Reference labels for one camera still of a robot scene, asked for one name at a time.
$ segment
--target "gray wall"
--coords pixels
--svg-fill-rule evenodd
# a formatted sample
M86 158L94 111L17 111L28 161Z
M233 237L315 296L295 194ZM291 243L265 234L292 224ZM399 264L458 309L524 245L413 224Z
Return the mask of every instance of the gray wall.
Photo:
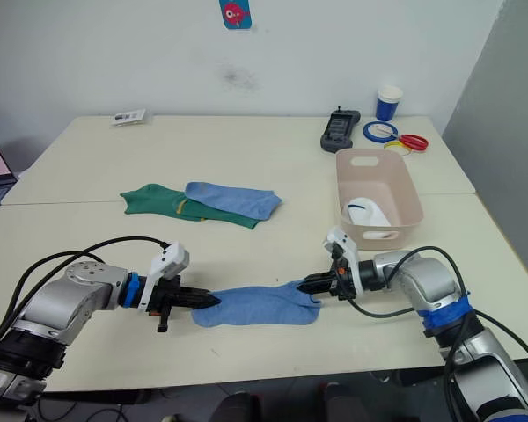
M528 267L528 0L504 3L444 139Z

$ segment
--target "scissors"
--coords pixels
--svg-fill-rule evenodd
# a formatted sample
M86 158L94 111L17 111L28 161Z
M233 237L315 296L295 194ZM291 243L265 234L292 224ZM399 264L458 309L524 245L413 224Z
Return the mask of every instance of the scissors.
M394 139L399 140L399 142L401 142L406 147L409 147L413 151L424 151L426 150L426 148L429 147L429 141L426 138L423 138L422 136L410 135L410 134L401 135L401 134L393 132L388 127L378 126L376 127L376 129L378 132L381 132L383 135L389 135L393 137Z

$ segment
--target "sticker on wall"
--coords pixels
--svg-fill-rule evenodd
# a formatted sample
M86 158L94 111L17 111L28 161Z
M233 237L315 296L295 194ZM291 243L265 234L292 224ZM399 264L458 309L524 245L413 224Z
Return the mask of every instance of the sticker on wall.
M248 0L219 0L219 5L227 29L250 29L253 25Z

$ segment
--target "black handheld controller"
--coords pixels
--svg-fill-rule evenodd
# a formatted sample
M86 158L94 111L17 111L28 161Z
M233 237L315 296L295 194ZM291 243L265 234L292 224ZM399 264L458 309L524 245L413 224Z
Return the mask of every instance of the black handheld controller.
M326 125L325 133L320 137L320 147L328 152L352 148L352 129L360 121L360 112L356 110L335 110Z

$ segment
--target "blue sock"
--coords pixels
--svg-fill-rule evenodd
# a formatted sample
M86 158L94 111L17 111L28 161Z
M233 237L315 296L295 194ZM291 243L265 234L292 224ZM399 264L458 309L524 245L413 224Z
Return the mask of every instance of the blue sock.
M205 182L190 182L184 194L208 207L244 215L256 220L267 220L282 202L274 191L260 191L243 187L228 187Z
M193 309L194 322L202 327L219 324L295 324L314 322L320 301L300 292L299 281L280 287L241 287L211 293L221 303L205 309Z

